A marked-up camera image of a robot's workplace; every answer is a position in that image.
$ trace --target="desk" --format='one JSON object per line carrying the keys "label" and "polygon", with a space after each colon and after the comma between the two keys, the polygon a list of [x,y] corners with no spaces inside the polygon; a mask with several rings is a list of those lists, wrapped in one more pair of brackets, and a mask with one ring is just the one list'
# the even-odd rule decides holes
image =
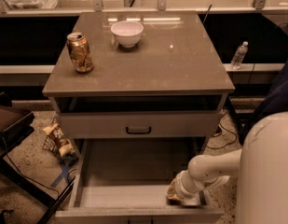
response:
{"label": "desk", "polygon": [[[126,19],[144,25],[143,38],[128,50],[110,31]],[[94,70],[78,74],[64,48],[43,89],[66,136],[85,140],[60,222],[214,223],[221,210],[174,208],[165,199],[176,172],[203,152],[234,90],[197,13],[83,13],[75,30],[89,41]]]}

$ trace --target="black handle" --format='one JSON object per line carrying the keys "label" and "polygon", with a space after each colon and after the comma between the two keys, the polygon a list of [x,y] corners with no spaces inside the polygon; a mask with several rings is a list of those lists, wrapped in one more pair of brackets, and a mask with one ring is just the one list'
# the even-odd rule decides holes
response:
{"label": "black handle", "polygon": [[150,134],[152,127],[126,127],[127,134]]}

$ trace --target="can lid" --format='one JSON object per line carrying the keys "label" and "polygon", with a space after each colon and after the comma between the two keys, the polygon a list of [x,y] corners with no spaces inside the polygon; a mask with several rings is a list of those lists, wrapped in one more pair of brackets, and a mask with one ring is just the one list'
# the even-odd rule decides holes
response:
{"label": "can lid", "polygon": [[81,32],[74,32],[67,36],[67,39],[70,41],[78,41],[84,38],[84,35]]}

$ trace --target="soda can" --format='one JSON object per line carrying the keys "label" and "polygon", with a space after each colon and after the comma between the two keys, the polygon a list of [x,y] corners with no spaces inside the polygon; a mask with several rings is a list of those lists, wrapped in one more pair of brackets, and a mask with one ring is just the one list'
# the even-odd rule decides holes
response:
{"label": "soda can", "polygon": [[81,32],[73,32],[67,36],[67,48],[77,72],[86,73],[94,68],[89,42]]}

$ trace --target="water bottle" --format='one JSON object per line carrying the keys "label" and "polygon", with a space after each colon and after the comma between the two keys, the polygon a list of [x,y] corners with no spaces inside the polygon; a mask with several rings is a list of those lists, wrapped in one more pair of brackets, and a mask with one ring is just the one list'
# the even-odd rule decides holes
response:
{"label": "water bottle", "polygon": [[240,64],[242,63],[248,50],[247,46],[248,46],[248,42],[244,41],[243,44],[237,48],[236,53],[233,59],[231,60],[231,67],[234,70],[238,70],[240,68]]}

